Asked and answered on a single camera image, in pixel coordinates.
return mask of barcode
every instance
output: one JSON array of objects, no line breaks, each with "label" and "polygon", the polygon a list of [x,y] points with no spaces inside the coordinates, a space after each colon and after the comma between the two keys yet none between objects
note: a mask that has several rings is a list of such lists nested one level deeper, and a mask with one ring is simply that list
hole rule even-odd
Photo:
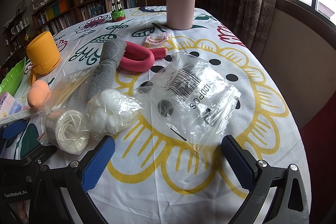
[{"label": "barcode", "polygon": [[194,73],[183,68],[179,70],[167,90],[170,90],[184,102],[200,82],[201,80]]}]

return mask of roll of twine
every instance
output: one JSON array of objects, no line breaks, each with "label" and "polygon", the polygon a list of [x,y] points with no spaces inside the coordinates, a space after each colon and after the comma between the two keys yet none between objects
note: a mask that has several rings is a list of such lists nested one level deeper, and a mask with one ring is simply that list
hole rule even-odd
[{"label": "roll of twine", "polygon": [[89,142],[88,118],[76,110],[56,109],[45,122],[48,139],[61,150],[80,154]]}]

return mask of window frame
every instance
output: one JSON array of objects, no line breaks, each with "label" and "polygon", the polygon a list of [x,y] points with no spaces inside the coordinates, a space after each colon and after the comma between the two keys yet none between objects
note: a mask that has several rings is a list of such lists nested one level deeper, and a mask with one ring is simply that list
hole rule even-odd
[{"label": "window frame", "polygon": [[310,13],[314,14],[320,20],[323,20],[325,23],[327,23],[336,32],[336,25],[330,19],[326,18],[319,11],[317,11],[318,0],[311,0],[311,5],[308,5],[301,0],[287,0],[287,1],[290,1],[290,2],[300,6],[301,8],[309,11]]},{"label": "window frame", "polygon": [[318,0],[308,5],[300,0],[277,0],[276,9],[294,17],[320,35],[336,50],[336,25],[317,11]]}]

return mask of plastic bag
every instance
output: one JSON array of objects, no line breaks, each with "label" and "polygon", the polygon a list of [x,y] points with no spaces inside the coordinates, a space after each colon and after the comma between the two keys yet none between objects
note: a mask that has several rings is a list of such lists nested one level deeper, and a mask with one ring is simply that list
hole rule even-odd
[{"label": "plastic bag", "polygon": [[82,86],[88,87],[94,70],[95,67],[90,67],[64,76],[51,90],[50,95],[40,106],[37,114],[45,117],[56,109],[64,108],[85,111],[87,102],[83,98],[86,96],[85,91],[79,94],[78,91],[81,90]]},{"label": "plastic bag", "polygon": [[197,152],[212,152],[241,93],[207,61],[182,52],[134,95]]},{"label": "plastic bag", "polygon": [[87,103],[87,114],[92,136],[100,140],[105,135],[116,135],[137,121],[142,109],[139,101],[116,89],[98,92]]},{"label": "plastic bag", "polygon": [[42,145],[55,145],[59,149],[79,155],[89,142],[88,117],[76,110],[56,109],[45,121],[45,132],[38,138]]}]

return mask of bag of cotton balls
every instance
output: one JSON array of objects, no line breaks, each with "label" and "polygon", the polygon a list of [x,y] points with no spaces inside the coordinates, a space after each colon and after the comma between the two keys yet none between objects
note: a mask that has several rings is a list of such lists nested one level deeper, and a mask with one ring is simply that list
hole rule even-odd
[{"label": "bag of cotton balls", "polygon": [[140,115],[139,101],[116,89],[98,92],[87,103],[87,115],[92,136],[100,140],[105,135],[116,135],[137,121]]}]

